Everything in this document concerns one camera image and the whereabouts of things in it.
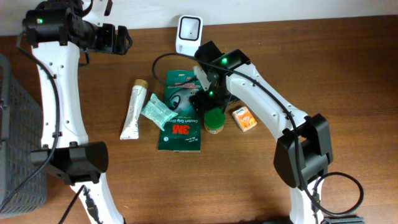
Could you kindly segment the green lid small jar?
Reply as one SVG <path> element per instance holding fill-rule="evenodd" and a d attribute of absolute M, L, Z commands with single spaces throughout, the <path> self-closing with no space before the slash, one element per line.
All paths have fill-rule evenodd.
<path fill-rule="evenodd" d="M 224 128 L 226 116 L 221 108 L 209 110 L 204 116 L 205 130 L 210 134 L 218 134 Z"/>

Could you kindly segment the orange tissue pack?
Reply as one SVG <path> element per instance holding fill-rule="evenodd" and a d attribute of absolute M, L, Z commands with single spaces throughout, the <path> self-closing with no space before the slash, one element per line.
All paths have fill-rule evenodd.
<path fill-rule="evenodd" d="M 257 121 L 246 106 L 233 111 L 232 116 L 242 132 L 246 132 L 257 125 Z"/>

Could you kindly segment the green 3M gloves packet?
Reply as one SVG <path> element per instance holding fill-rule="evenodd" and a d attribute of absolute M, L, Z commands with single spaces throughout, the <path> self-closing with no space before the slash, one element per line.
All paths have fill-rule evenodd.
<path fill-rule="evenodd" d="M 201 119 L 193 108 L 190 97 L 202 90 L 194 73 L 186 70 L 167 72 L 164 103 L 177 113 L 160 132 L 158 150 L 200 152 Z"/>

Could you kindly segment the teal tissue packet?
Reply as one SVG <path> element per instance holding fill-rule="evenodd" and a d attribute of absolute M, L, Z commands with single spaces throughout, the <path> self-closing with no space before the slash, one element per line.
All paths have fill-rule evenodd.
<path fill-rule="evenodd" d="M 150 100 L 141 110 L 141 114 L 152 120 L 162 131 L 165 124 L 178 115 L 178 113 L 172 111 L 160 101 L 154 93 L 151 94 Z"/>

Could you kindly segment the white cream tube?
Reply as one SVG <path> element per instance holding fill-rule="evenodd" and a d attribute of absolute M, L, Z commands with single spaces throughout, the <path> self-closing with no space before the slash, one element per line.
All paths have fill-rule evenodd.
<path fill-rule="evenodd" d="M 120 135 L 120 140 L 130 140 L 139 138 L 138 119 L 141 114 L 148 83 L 143 79 L 136 79 L 132 88 L 131 97 L 129 100 L 129 108 L 124 122 L 123 130 Z"/>

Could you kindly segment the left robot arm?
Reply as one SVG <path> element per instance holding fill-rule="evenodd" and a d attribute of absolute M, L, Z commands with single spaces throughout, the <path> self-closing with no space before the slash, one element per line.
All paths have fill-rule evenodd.
<path fill-rule="evenodd" d="M 111 1 L 43 1 L 22 21 L 29 57 L 39 70 L 43 108 L 41 147 L 31 161 L 71 187 L 92 223 L 125 221 L 106 180 L 108 149 L 88 139 L 78 90 L 81 55 L 124 55 L 132 45 L 124 26 L 104 22 L 112 6 Z"/>

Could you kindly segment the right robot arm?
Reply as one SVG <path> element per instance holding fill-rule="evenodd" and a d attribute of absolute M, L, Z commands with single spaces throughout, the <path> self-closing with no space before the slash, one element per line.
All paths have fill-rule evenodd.
<path fill-rule="evenodd" d="M 289 186 L 290 223 L 324 223 L 322 184 L 333 161 L 330 129 L 320 114 L 309 116 L 283 98 L 239 49 L 227 54 L 209 41 L 196 50 L 194 69 L 203 90 L 190 98 L 204 118 L 241 100 L 266 125 L 276 141 L 274 167 Z"/>

